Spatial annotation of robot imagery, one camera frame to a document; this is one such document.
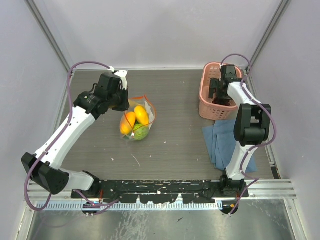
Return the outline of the clear red zip top bag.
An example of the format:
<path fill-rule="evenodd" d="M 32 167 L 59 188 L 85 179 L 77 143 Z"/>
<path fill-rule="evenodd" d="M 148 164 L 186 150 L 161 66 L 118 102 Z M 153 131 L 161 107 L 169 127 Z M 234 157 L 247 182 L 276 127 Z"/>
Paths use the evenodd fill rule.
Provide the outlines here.
<path fill-rule="evenodd" d="M 144 140 L 157 117 L 155 106 L 146 95 L 128 99 L 129 109 L 119 123 L 120 137 L 125 141 Z"/>

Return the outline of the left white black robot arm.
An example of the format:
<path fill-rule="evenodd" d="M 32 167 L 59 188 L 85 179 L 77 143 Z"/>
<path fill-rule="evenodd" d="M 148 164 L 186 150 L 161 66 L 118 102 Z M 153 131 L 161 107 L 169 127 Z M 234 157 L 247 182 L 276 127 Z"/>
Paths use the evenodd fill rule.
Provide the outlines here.
<path fill-rule="evenodd" d="M 63 190 L 82 190 L 88 198 L 100 193 L 100 185 L 92 174 L 70 171 L 61 166 L 80 136 L 109 109 L 125 112 L 129 109 L 128 72 L 118 70 L 103 73 L 91 91 L 79 94 L 58 130 L 34 154 L 25 153 L 21 162 L 30 178 L 52 195 Z"/>

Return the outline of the dark purple grape bunch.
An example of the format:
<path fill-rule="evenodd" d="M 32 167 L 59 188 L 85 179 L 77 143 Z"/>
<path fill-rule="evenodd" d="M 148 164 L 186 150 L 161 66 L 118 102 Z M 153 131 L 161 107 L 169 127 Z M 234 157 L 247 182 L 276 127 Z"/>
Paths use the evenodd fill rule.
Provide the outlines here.
<path fill-rule="evenodd" d="M 232 102 L 231 99 L 223 99 L 223 98 L 215 98 L 212 101 L 213 104 L 227 106 L 227 107 L 229 107 L 231 105 L 231 102 Z"/>

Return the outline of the yellow orange mango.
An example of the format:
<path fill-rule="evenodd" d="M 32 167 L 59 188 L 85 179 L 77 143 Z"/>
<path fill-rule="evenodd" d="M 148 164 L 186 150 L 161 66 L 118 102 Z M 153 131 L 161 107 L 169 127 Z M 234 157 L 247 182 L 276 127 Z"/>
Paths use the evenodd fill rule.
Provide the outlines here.
<path fill-rule="evenodd" d="M 119 129 L 123 135 L 129 135 L 133 131 L 133 127 L 136 123 L 136 114 L 133 111 L 127 111 L 123 114 Z"/>

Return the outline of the green custard apple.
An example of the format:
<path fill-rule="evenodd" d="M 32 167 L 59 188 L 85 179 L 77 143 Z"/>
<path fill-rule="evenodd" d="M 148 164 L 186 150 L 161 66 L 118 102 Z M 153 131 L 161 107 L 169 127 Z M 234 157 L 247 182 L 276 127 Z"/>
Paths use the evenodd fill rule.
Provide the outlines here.
<path fill-rule="evenodd" d="M 134 140 L 141 141 L 149 134 L 149 127 L 143 124 L 135 124 L 133 127 Z"/>

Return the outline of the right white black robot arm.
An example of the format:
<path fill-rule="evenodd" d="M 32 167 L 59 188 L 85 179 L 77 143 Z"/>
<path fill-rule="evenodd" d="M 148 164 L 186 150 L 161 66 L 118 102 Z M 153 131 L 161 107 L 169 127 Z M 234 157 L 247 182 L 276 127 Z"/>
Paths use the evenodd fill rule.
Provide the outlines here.
<path fill-rule="evenodd" d="M 210 79 L 209 96 L 219 102 L 233 100 L 238 107 L 233 135 L 235 150 L 219 179 L 219 192 L 238 197 L 245 189 L 245 173 L 256 147 L 269 137 L 271 106 L 262 104 L 237 76 L 236 66 L 220 64 L 220 77 Z"/>

